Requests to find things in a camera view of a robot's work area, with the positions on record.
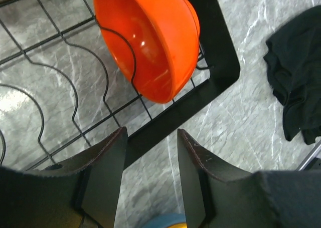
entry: marble countertop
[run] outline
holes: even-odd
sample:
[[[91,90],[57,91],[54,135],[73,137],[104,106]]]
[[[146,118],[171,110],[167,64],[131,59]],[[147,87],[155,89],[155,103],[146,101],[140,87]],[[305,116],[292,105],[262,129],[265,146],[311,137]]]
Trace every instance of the marble countertop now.
[[[41,1],[60,30],[90,18],[83,0]],[[87,1],[93,10],[92,0]],[[305,145],[300,134],[291,142],[284,138],[282,106],[272,95],[266,78],[265,40],[298,13],[320,5],[321,0],[219,0],[219,3],[241,65],[240,78],[180,128],[186,129],[214,154],[242,169],[252,172],[295,169],[313,145]],[[0,8],[0,19],[22,48],[56,33],[36,0]],[[2,27],[0,37],[1,61],[19,49]],[[27,53],[33,62],[47,66],[30,63],[23,56],[0,64],[0,83],[24,90],[42,107],[45,126],[40,140],[49,152],[77,137],[78,129],[84,131],[109,115],[102,99],[107,83],[105,69],[109,74],[105,100],[111,110],[136,96],[119,72],[95,23],[88,22],[66,37],[94,51],[104,67],[92,54],[66,45],[60,38]],[[75,93],[61,72],[75,84],[78,92],[74,121]],[[193,77],[198,84],[207,75],[196,72]],[[179,96],[190,88],[188,83]],[[170,105],[145,102],[153,117]],[[116,118],[120,125],[128,127],[130,134],[149,121],[139,100]],[[7,144],[4,165],[25,169],[45,156],[38,142],[41,123],[39,109],[32,99],[19,90],[0,87],[0,130]],[[54,159],[60,161],[75,155],[116,128],[115,121],[109,119],[55,154]],[[115,227],[139,227],[157,214],[184,212],[176,142],[176,132],[173,132],[124,171]],[[47,160],[39,168],[50,164]]]

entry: dish rack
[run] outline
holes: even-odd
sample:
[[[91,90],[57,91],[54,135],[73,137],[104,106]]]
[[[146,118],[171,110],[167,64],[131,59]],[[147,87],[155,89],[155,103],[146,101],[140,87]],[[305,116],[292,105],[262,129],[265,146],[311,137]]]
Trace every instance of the dish rack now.
[[[0,12],[1,9],[7,6],[19,5],[19,3],[23,1],[24,0],[2,0],[0,1]],[[43,111],[45,107],[43,107],[43,105],[38,102],[37,98],[34,97],[26,89],[10,83],[3,83],[1,82],[0,78],[0,89],[12,89],[16,92],[22,93],[23,95],[28,97],[28,99],[32,100],[37,108],[37,112],[40,114],[41,127],[39,135],[37,137],[37,143],[39,149],[41,149],[45,155],[37,158],[21,170],[43,168],[43,165],[45,165],[48,161],[51,161],[51,163],[55,163],[56,161],[53,158],[55,155],[62,152],[63,150],[68,149],[68,147],[81,139],[85,141],[87,147],[92,146],[94,144],[93,141],[90,141],[87,137],[90,132],[94,131],[95,128],[100,125],[107,126],[107,123],[110,120],[116,123],[118,127],[122,126],[123,124],[118,120],[117,115],[121,112],[124,112],[124,110],[128,109],[129,106],[133,103],[139,102],[142,105],[145,115],[149,120],[141,127],[133,130],[132,134],[129,137],[124,167],[127,168],[140,157],[142,157],[151,148],[153,148],[156,144],[166,138],[171,132],[175,131],[180,125],[182,125],[198,111],[204,108],[207,104],[213,101],[239,78],[240,66],[238,58],[236,56],[236,52],[233,47],[233,43],[231,41],[218,1],[189,0],[197,12],[201,27],[199,64],[203,63],[203,65],[197,66],[196,74],[199,75],[201,73],[206,73],[205,75],[202,74],[204,77],[206,77],[206,79],[198,83],[195,82],[195,75],[193,75],[183,91],[179,93],[171,103],[163,105],[163,109],[161,110],[161,112],[158,111],[154,115],[151,113],[151,108],[154,104],[142,97],[142,95],[136,91],[135,87],[134,97],[132,97],[126,103],[122,104],[120,107],[110,107],[108,92],[110,89],[110,80],[112,79],[116,71],[112,74],[108,73],[106,64],[102,61],[98,54],[92,51],[91,48],[85,47],[80,44],[75,44],[70,41],[70,39],[72,39],[72,32],[77,31],[79,33],[79,30],[88,27],[88,25],[98,25],[90,1],[82,0],[88,12],[90,13],[90,17],[83,19],[80,22],[73,24],[72,26],[65,29],[62,29],[51,16],[51,14],[49,14],[47,8],[41,0],[34,1],[37,2],[37,5],[39,6],[39,8],[41,8],[45,17],[54,27],[54,32],[52,35],[49,35],[48,37],[32,43],[32,45],[21,44],[21,42],[18,42],[16,37],[12,34],[10,29],[8,28],[8,25],[1,19],[0,15],[0,28],[5,31],[5,33],[10,37],[10,40],[13,41],[16,46],[14,52],[10,52],[9,54],[5,55],[5,57],[3,57],[3,55],[0,56],[0,74],[1,72],[4,72],[4,70],[9,70],[12,66],[11,63],[15,59],[24,59],[32,65],[44,66],[48,69],[51,69],[51,71],[53,72],[59,73],[61,77],[65,78],[68,81],[73,92],[72,97],[74,97],[74,110],[70,119],[78,133],[71,136],[65,142],[61,142],[59,147],[48,149],[42,142],[43,133],[46,128],[46,119],[44,117],[45,115]],[[101,65],[104,70],[106,87],[101,97],[101,101],[104,108],[109,111],[109,114],[101,117],[99,120],[95,120],[88,127],[81,127],[81,125],[79,125],[77,122],[77,111],[81,105],[81,102],[79,102],[78,100],[79,87],[77,87],[75,80],[70,77],[69,74],[66,74],[64,70],[58,69],[55,65],[47,64],[42,61],[34,61],[34,59],[30,58],[30,55],[34,50],[57,40],[63,41],[64,44],[67,45],[67,48],[78,48],[94,56],[96,62]],[[2,145],[0,144],[0,164],[2,164],[6,159],[6,151],[7,149],[10,149],[10,147],[7,147],[6,145],[7,142],[5,132],[1,131],[1,120],[0,140],[2,141]]]

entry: black dish rack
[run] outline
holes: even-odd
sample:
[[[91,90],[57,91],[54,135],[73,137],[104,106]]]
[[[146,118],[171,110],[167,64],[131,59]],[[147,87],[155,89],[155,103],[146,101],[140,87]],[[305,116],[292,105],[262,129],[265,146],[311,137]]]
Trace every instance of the black dish rack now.
[[[4,0],[0,2],[0,8],[19,1],[21,0]],[[6,31],[6,33],[10,36],[10,38],[13,40],[13,42],[19,49],[18,52],[14,54],[10,54],[8,57],[5,57],[4,59],[0,60],[0,65],[6,64],[9,61],[21,56],[21,57],[25,57],[32,64],[49,67],[51,69],[56,70],[61,75],[63,75],[69,81],[75,93],[76,102],[75,102],[74,113],[72,116],[72,122],[77,128],[77,130],[79,131],[79,135],[69,140],[68,142],[62,144],[58,149],[50,153],[45,148],[45,146],[41,143],[41,136],[45,126],[42,107],[38,104],[37,100],[32,95],[30,95],[23,89],[20,89],[10,84],[0,83],[0,87],[4,86],[7,88],[15,89],[27,95],[35,103],[35,105],[37,106],[41,114],[42,127],[41,127],[40,134],[38,136],[38,144],[46,154],[46,157],[42,158],[36,163],[33,163],[31,166],[26,167],[25,170],[35,169],[39,165],[46,162],[48,159],[54,162],[52,158],[53,155],[67,148],[69,145],[76,142],[78,139],[83,138],[86,141],[86,143],[89,146],[91,146],[92,144],[88,141],[88,139],[85,136],[88,132],[90,132],[100,124],[104,123],[108,119],[114,119],[117,125],[120,126],[115,115],[120,111],[122,111],[123,109],[125,109],[126,107],[128,107],[133,102],[140,100],[150,118],[150,121],[144,126],[142,126],[141,128],[139,128],[137,131],[135,131],[129,137],[128,148],[127,148],[126,159],[125,159],[125,167],[124,167],[125,169],[129,167],[132,163],[134,163],[137,159],[139,159],[141,156],[143,156],[146,152],[148,152],[151,148],[153,148],[156,144],[158,144],[161,140],[163,140],[166,136],[168,136],[171,132],[177,129],[180,125],[186,122],[189,118],[195,115],[198,111],[204,108],[207,104],[213,101],[217,96],[219,96],[222,92],[224,92],[239,78],[240,66],[239,66],[238,58],[236,56],[236,52],[235,52],[233,43],[231,41],[218,1],[217,0],[189,0],[193,5],[193,7],[195,8],[200,21],[201,35],[200,35],[199,60],[205,59],[208,65],[205,68],[200,68],[200,67],[197,67],[197,68],[199,70],[209,70],[210,71],[209,79],[207,79],[206,81],[204,81],[203,83],[197,86],[195,85],[193,79],[191,79],[191,82],[193,84],[192,90],[189,91],[183,97],[181,97],[179,100],[176,100],[176,101],[173,100],[172,105],[168,107],[165,111],[160,113],[158,116],[156,116],[155,118],[152,118],[142,96],[137,91],[136,91],[137,96],[135,98],[133,98],[132,100],[130,100],[129,102],[121,106],[120,108],[116,110],[112,110],[108,106],[108,100],[106,100],[106,95],[108,92],[108,85],[107,85],[105,94],[102,97],[102,100],[106,108],[109,110],[110,115],[96,122],[86,130],[82,130],[75,122],[75,115],[77,113],[77,108],[78,108],[77,90],[75,88],[75,85],[71,81],[71,79],[62,71],[58,70],[53,66],[32,61],[28,57],[27,53],[52,40],[62,38],[62,40],[67,45],[78,47],[90,52],[100,61],[101,65],[104,67],[104,63],[93,51],[91,51],[86,47],[72,44],[65,38],[65,35],[68,34],[69,32],[81,26],[84,26],[90,22],[95,22],[97,25],[99,25],[99,23],[96,20],[96,17],[92,9],[90,8],[87,0],[83,0],[88,10],[91,13],[91,17],[73,25],[72,27],[69,27],[61,31],[58,28],[58,26],[55,24],[53,19],[50,17],[45,7],[42,5],[42,2],[40,0],[37,0],[37,1],[40,7],[42,8],[42,10],[44,11],[44,13],[46,14],[47,18],[51,21],[51,23],[55,27],[57,33],[27,48],[23,48],[17,42],[15,37],[10,33],[9,29],[6,27],[4,22],[0,19],[0,26],[2,26],[2,28]],[[104,69],[106,72],[106,79],[108,80],[107,70],[106,68]],[[1,164],[6,155],[6,138],[4,134],[1,132],[1,127],[0,127],[0,138],[2,141],[2,151],[0,152],[0,164]]]

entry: black cloth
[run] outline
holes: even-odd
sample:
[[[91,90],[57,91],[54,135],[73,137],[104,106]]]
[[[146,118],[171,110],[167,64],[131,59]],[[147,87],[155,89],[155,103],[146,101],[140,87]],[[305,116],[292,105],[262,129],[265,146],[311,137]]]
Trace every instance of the black cloth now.
[[[281,27],[267,41],[267,80],[284,106],[283,130],[306,144],[321,136],[321,6]]]

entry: orange bowl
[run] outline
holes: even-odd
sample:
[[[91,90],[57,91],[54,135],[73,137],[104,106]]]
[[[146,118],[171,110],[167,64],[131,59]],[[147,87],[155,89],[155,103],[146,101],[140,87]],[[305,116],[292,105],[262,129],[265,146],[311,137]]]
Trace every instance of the orange bowl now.
[[[94,0],[101,27],[121,34],[136,59],[133,83],[148,99],[169,102],[191,77],[200,26],[188,0]],[[119,68],[130,81],[134,56],[119,35],[101,28]]]

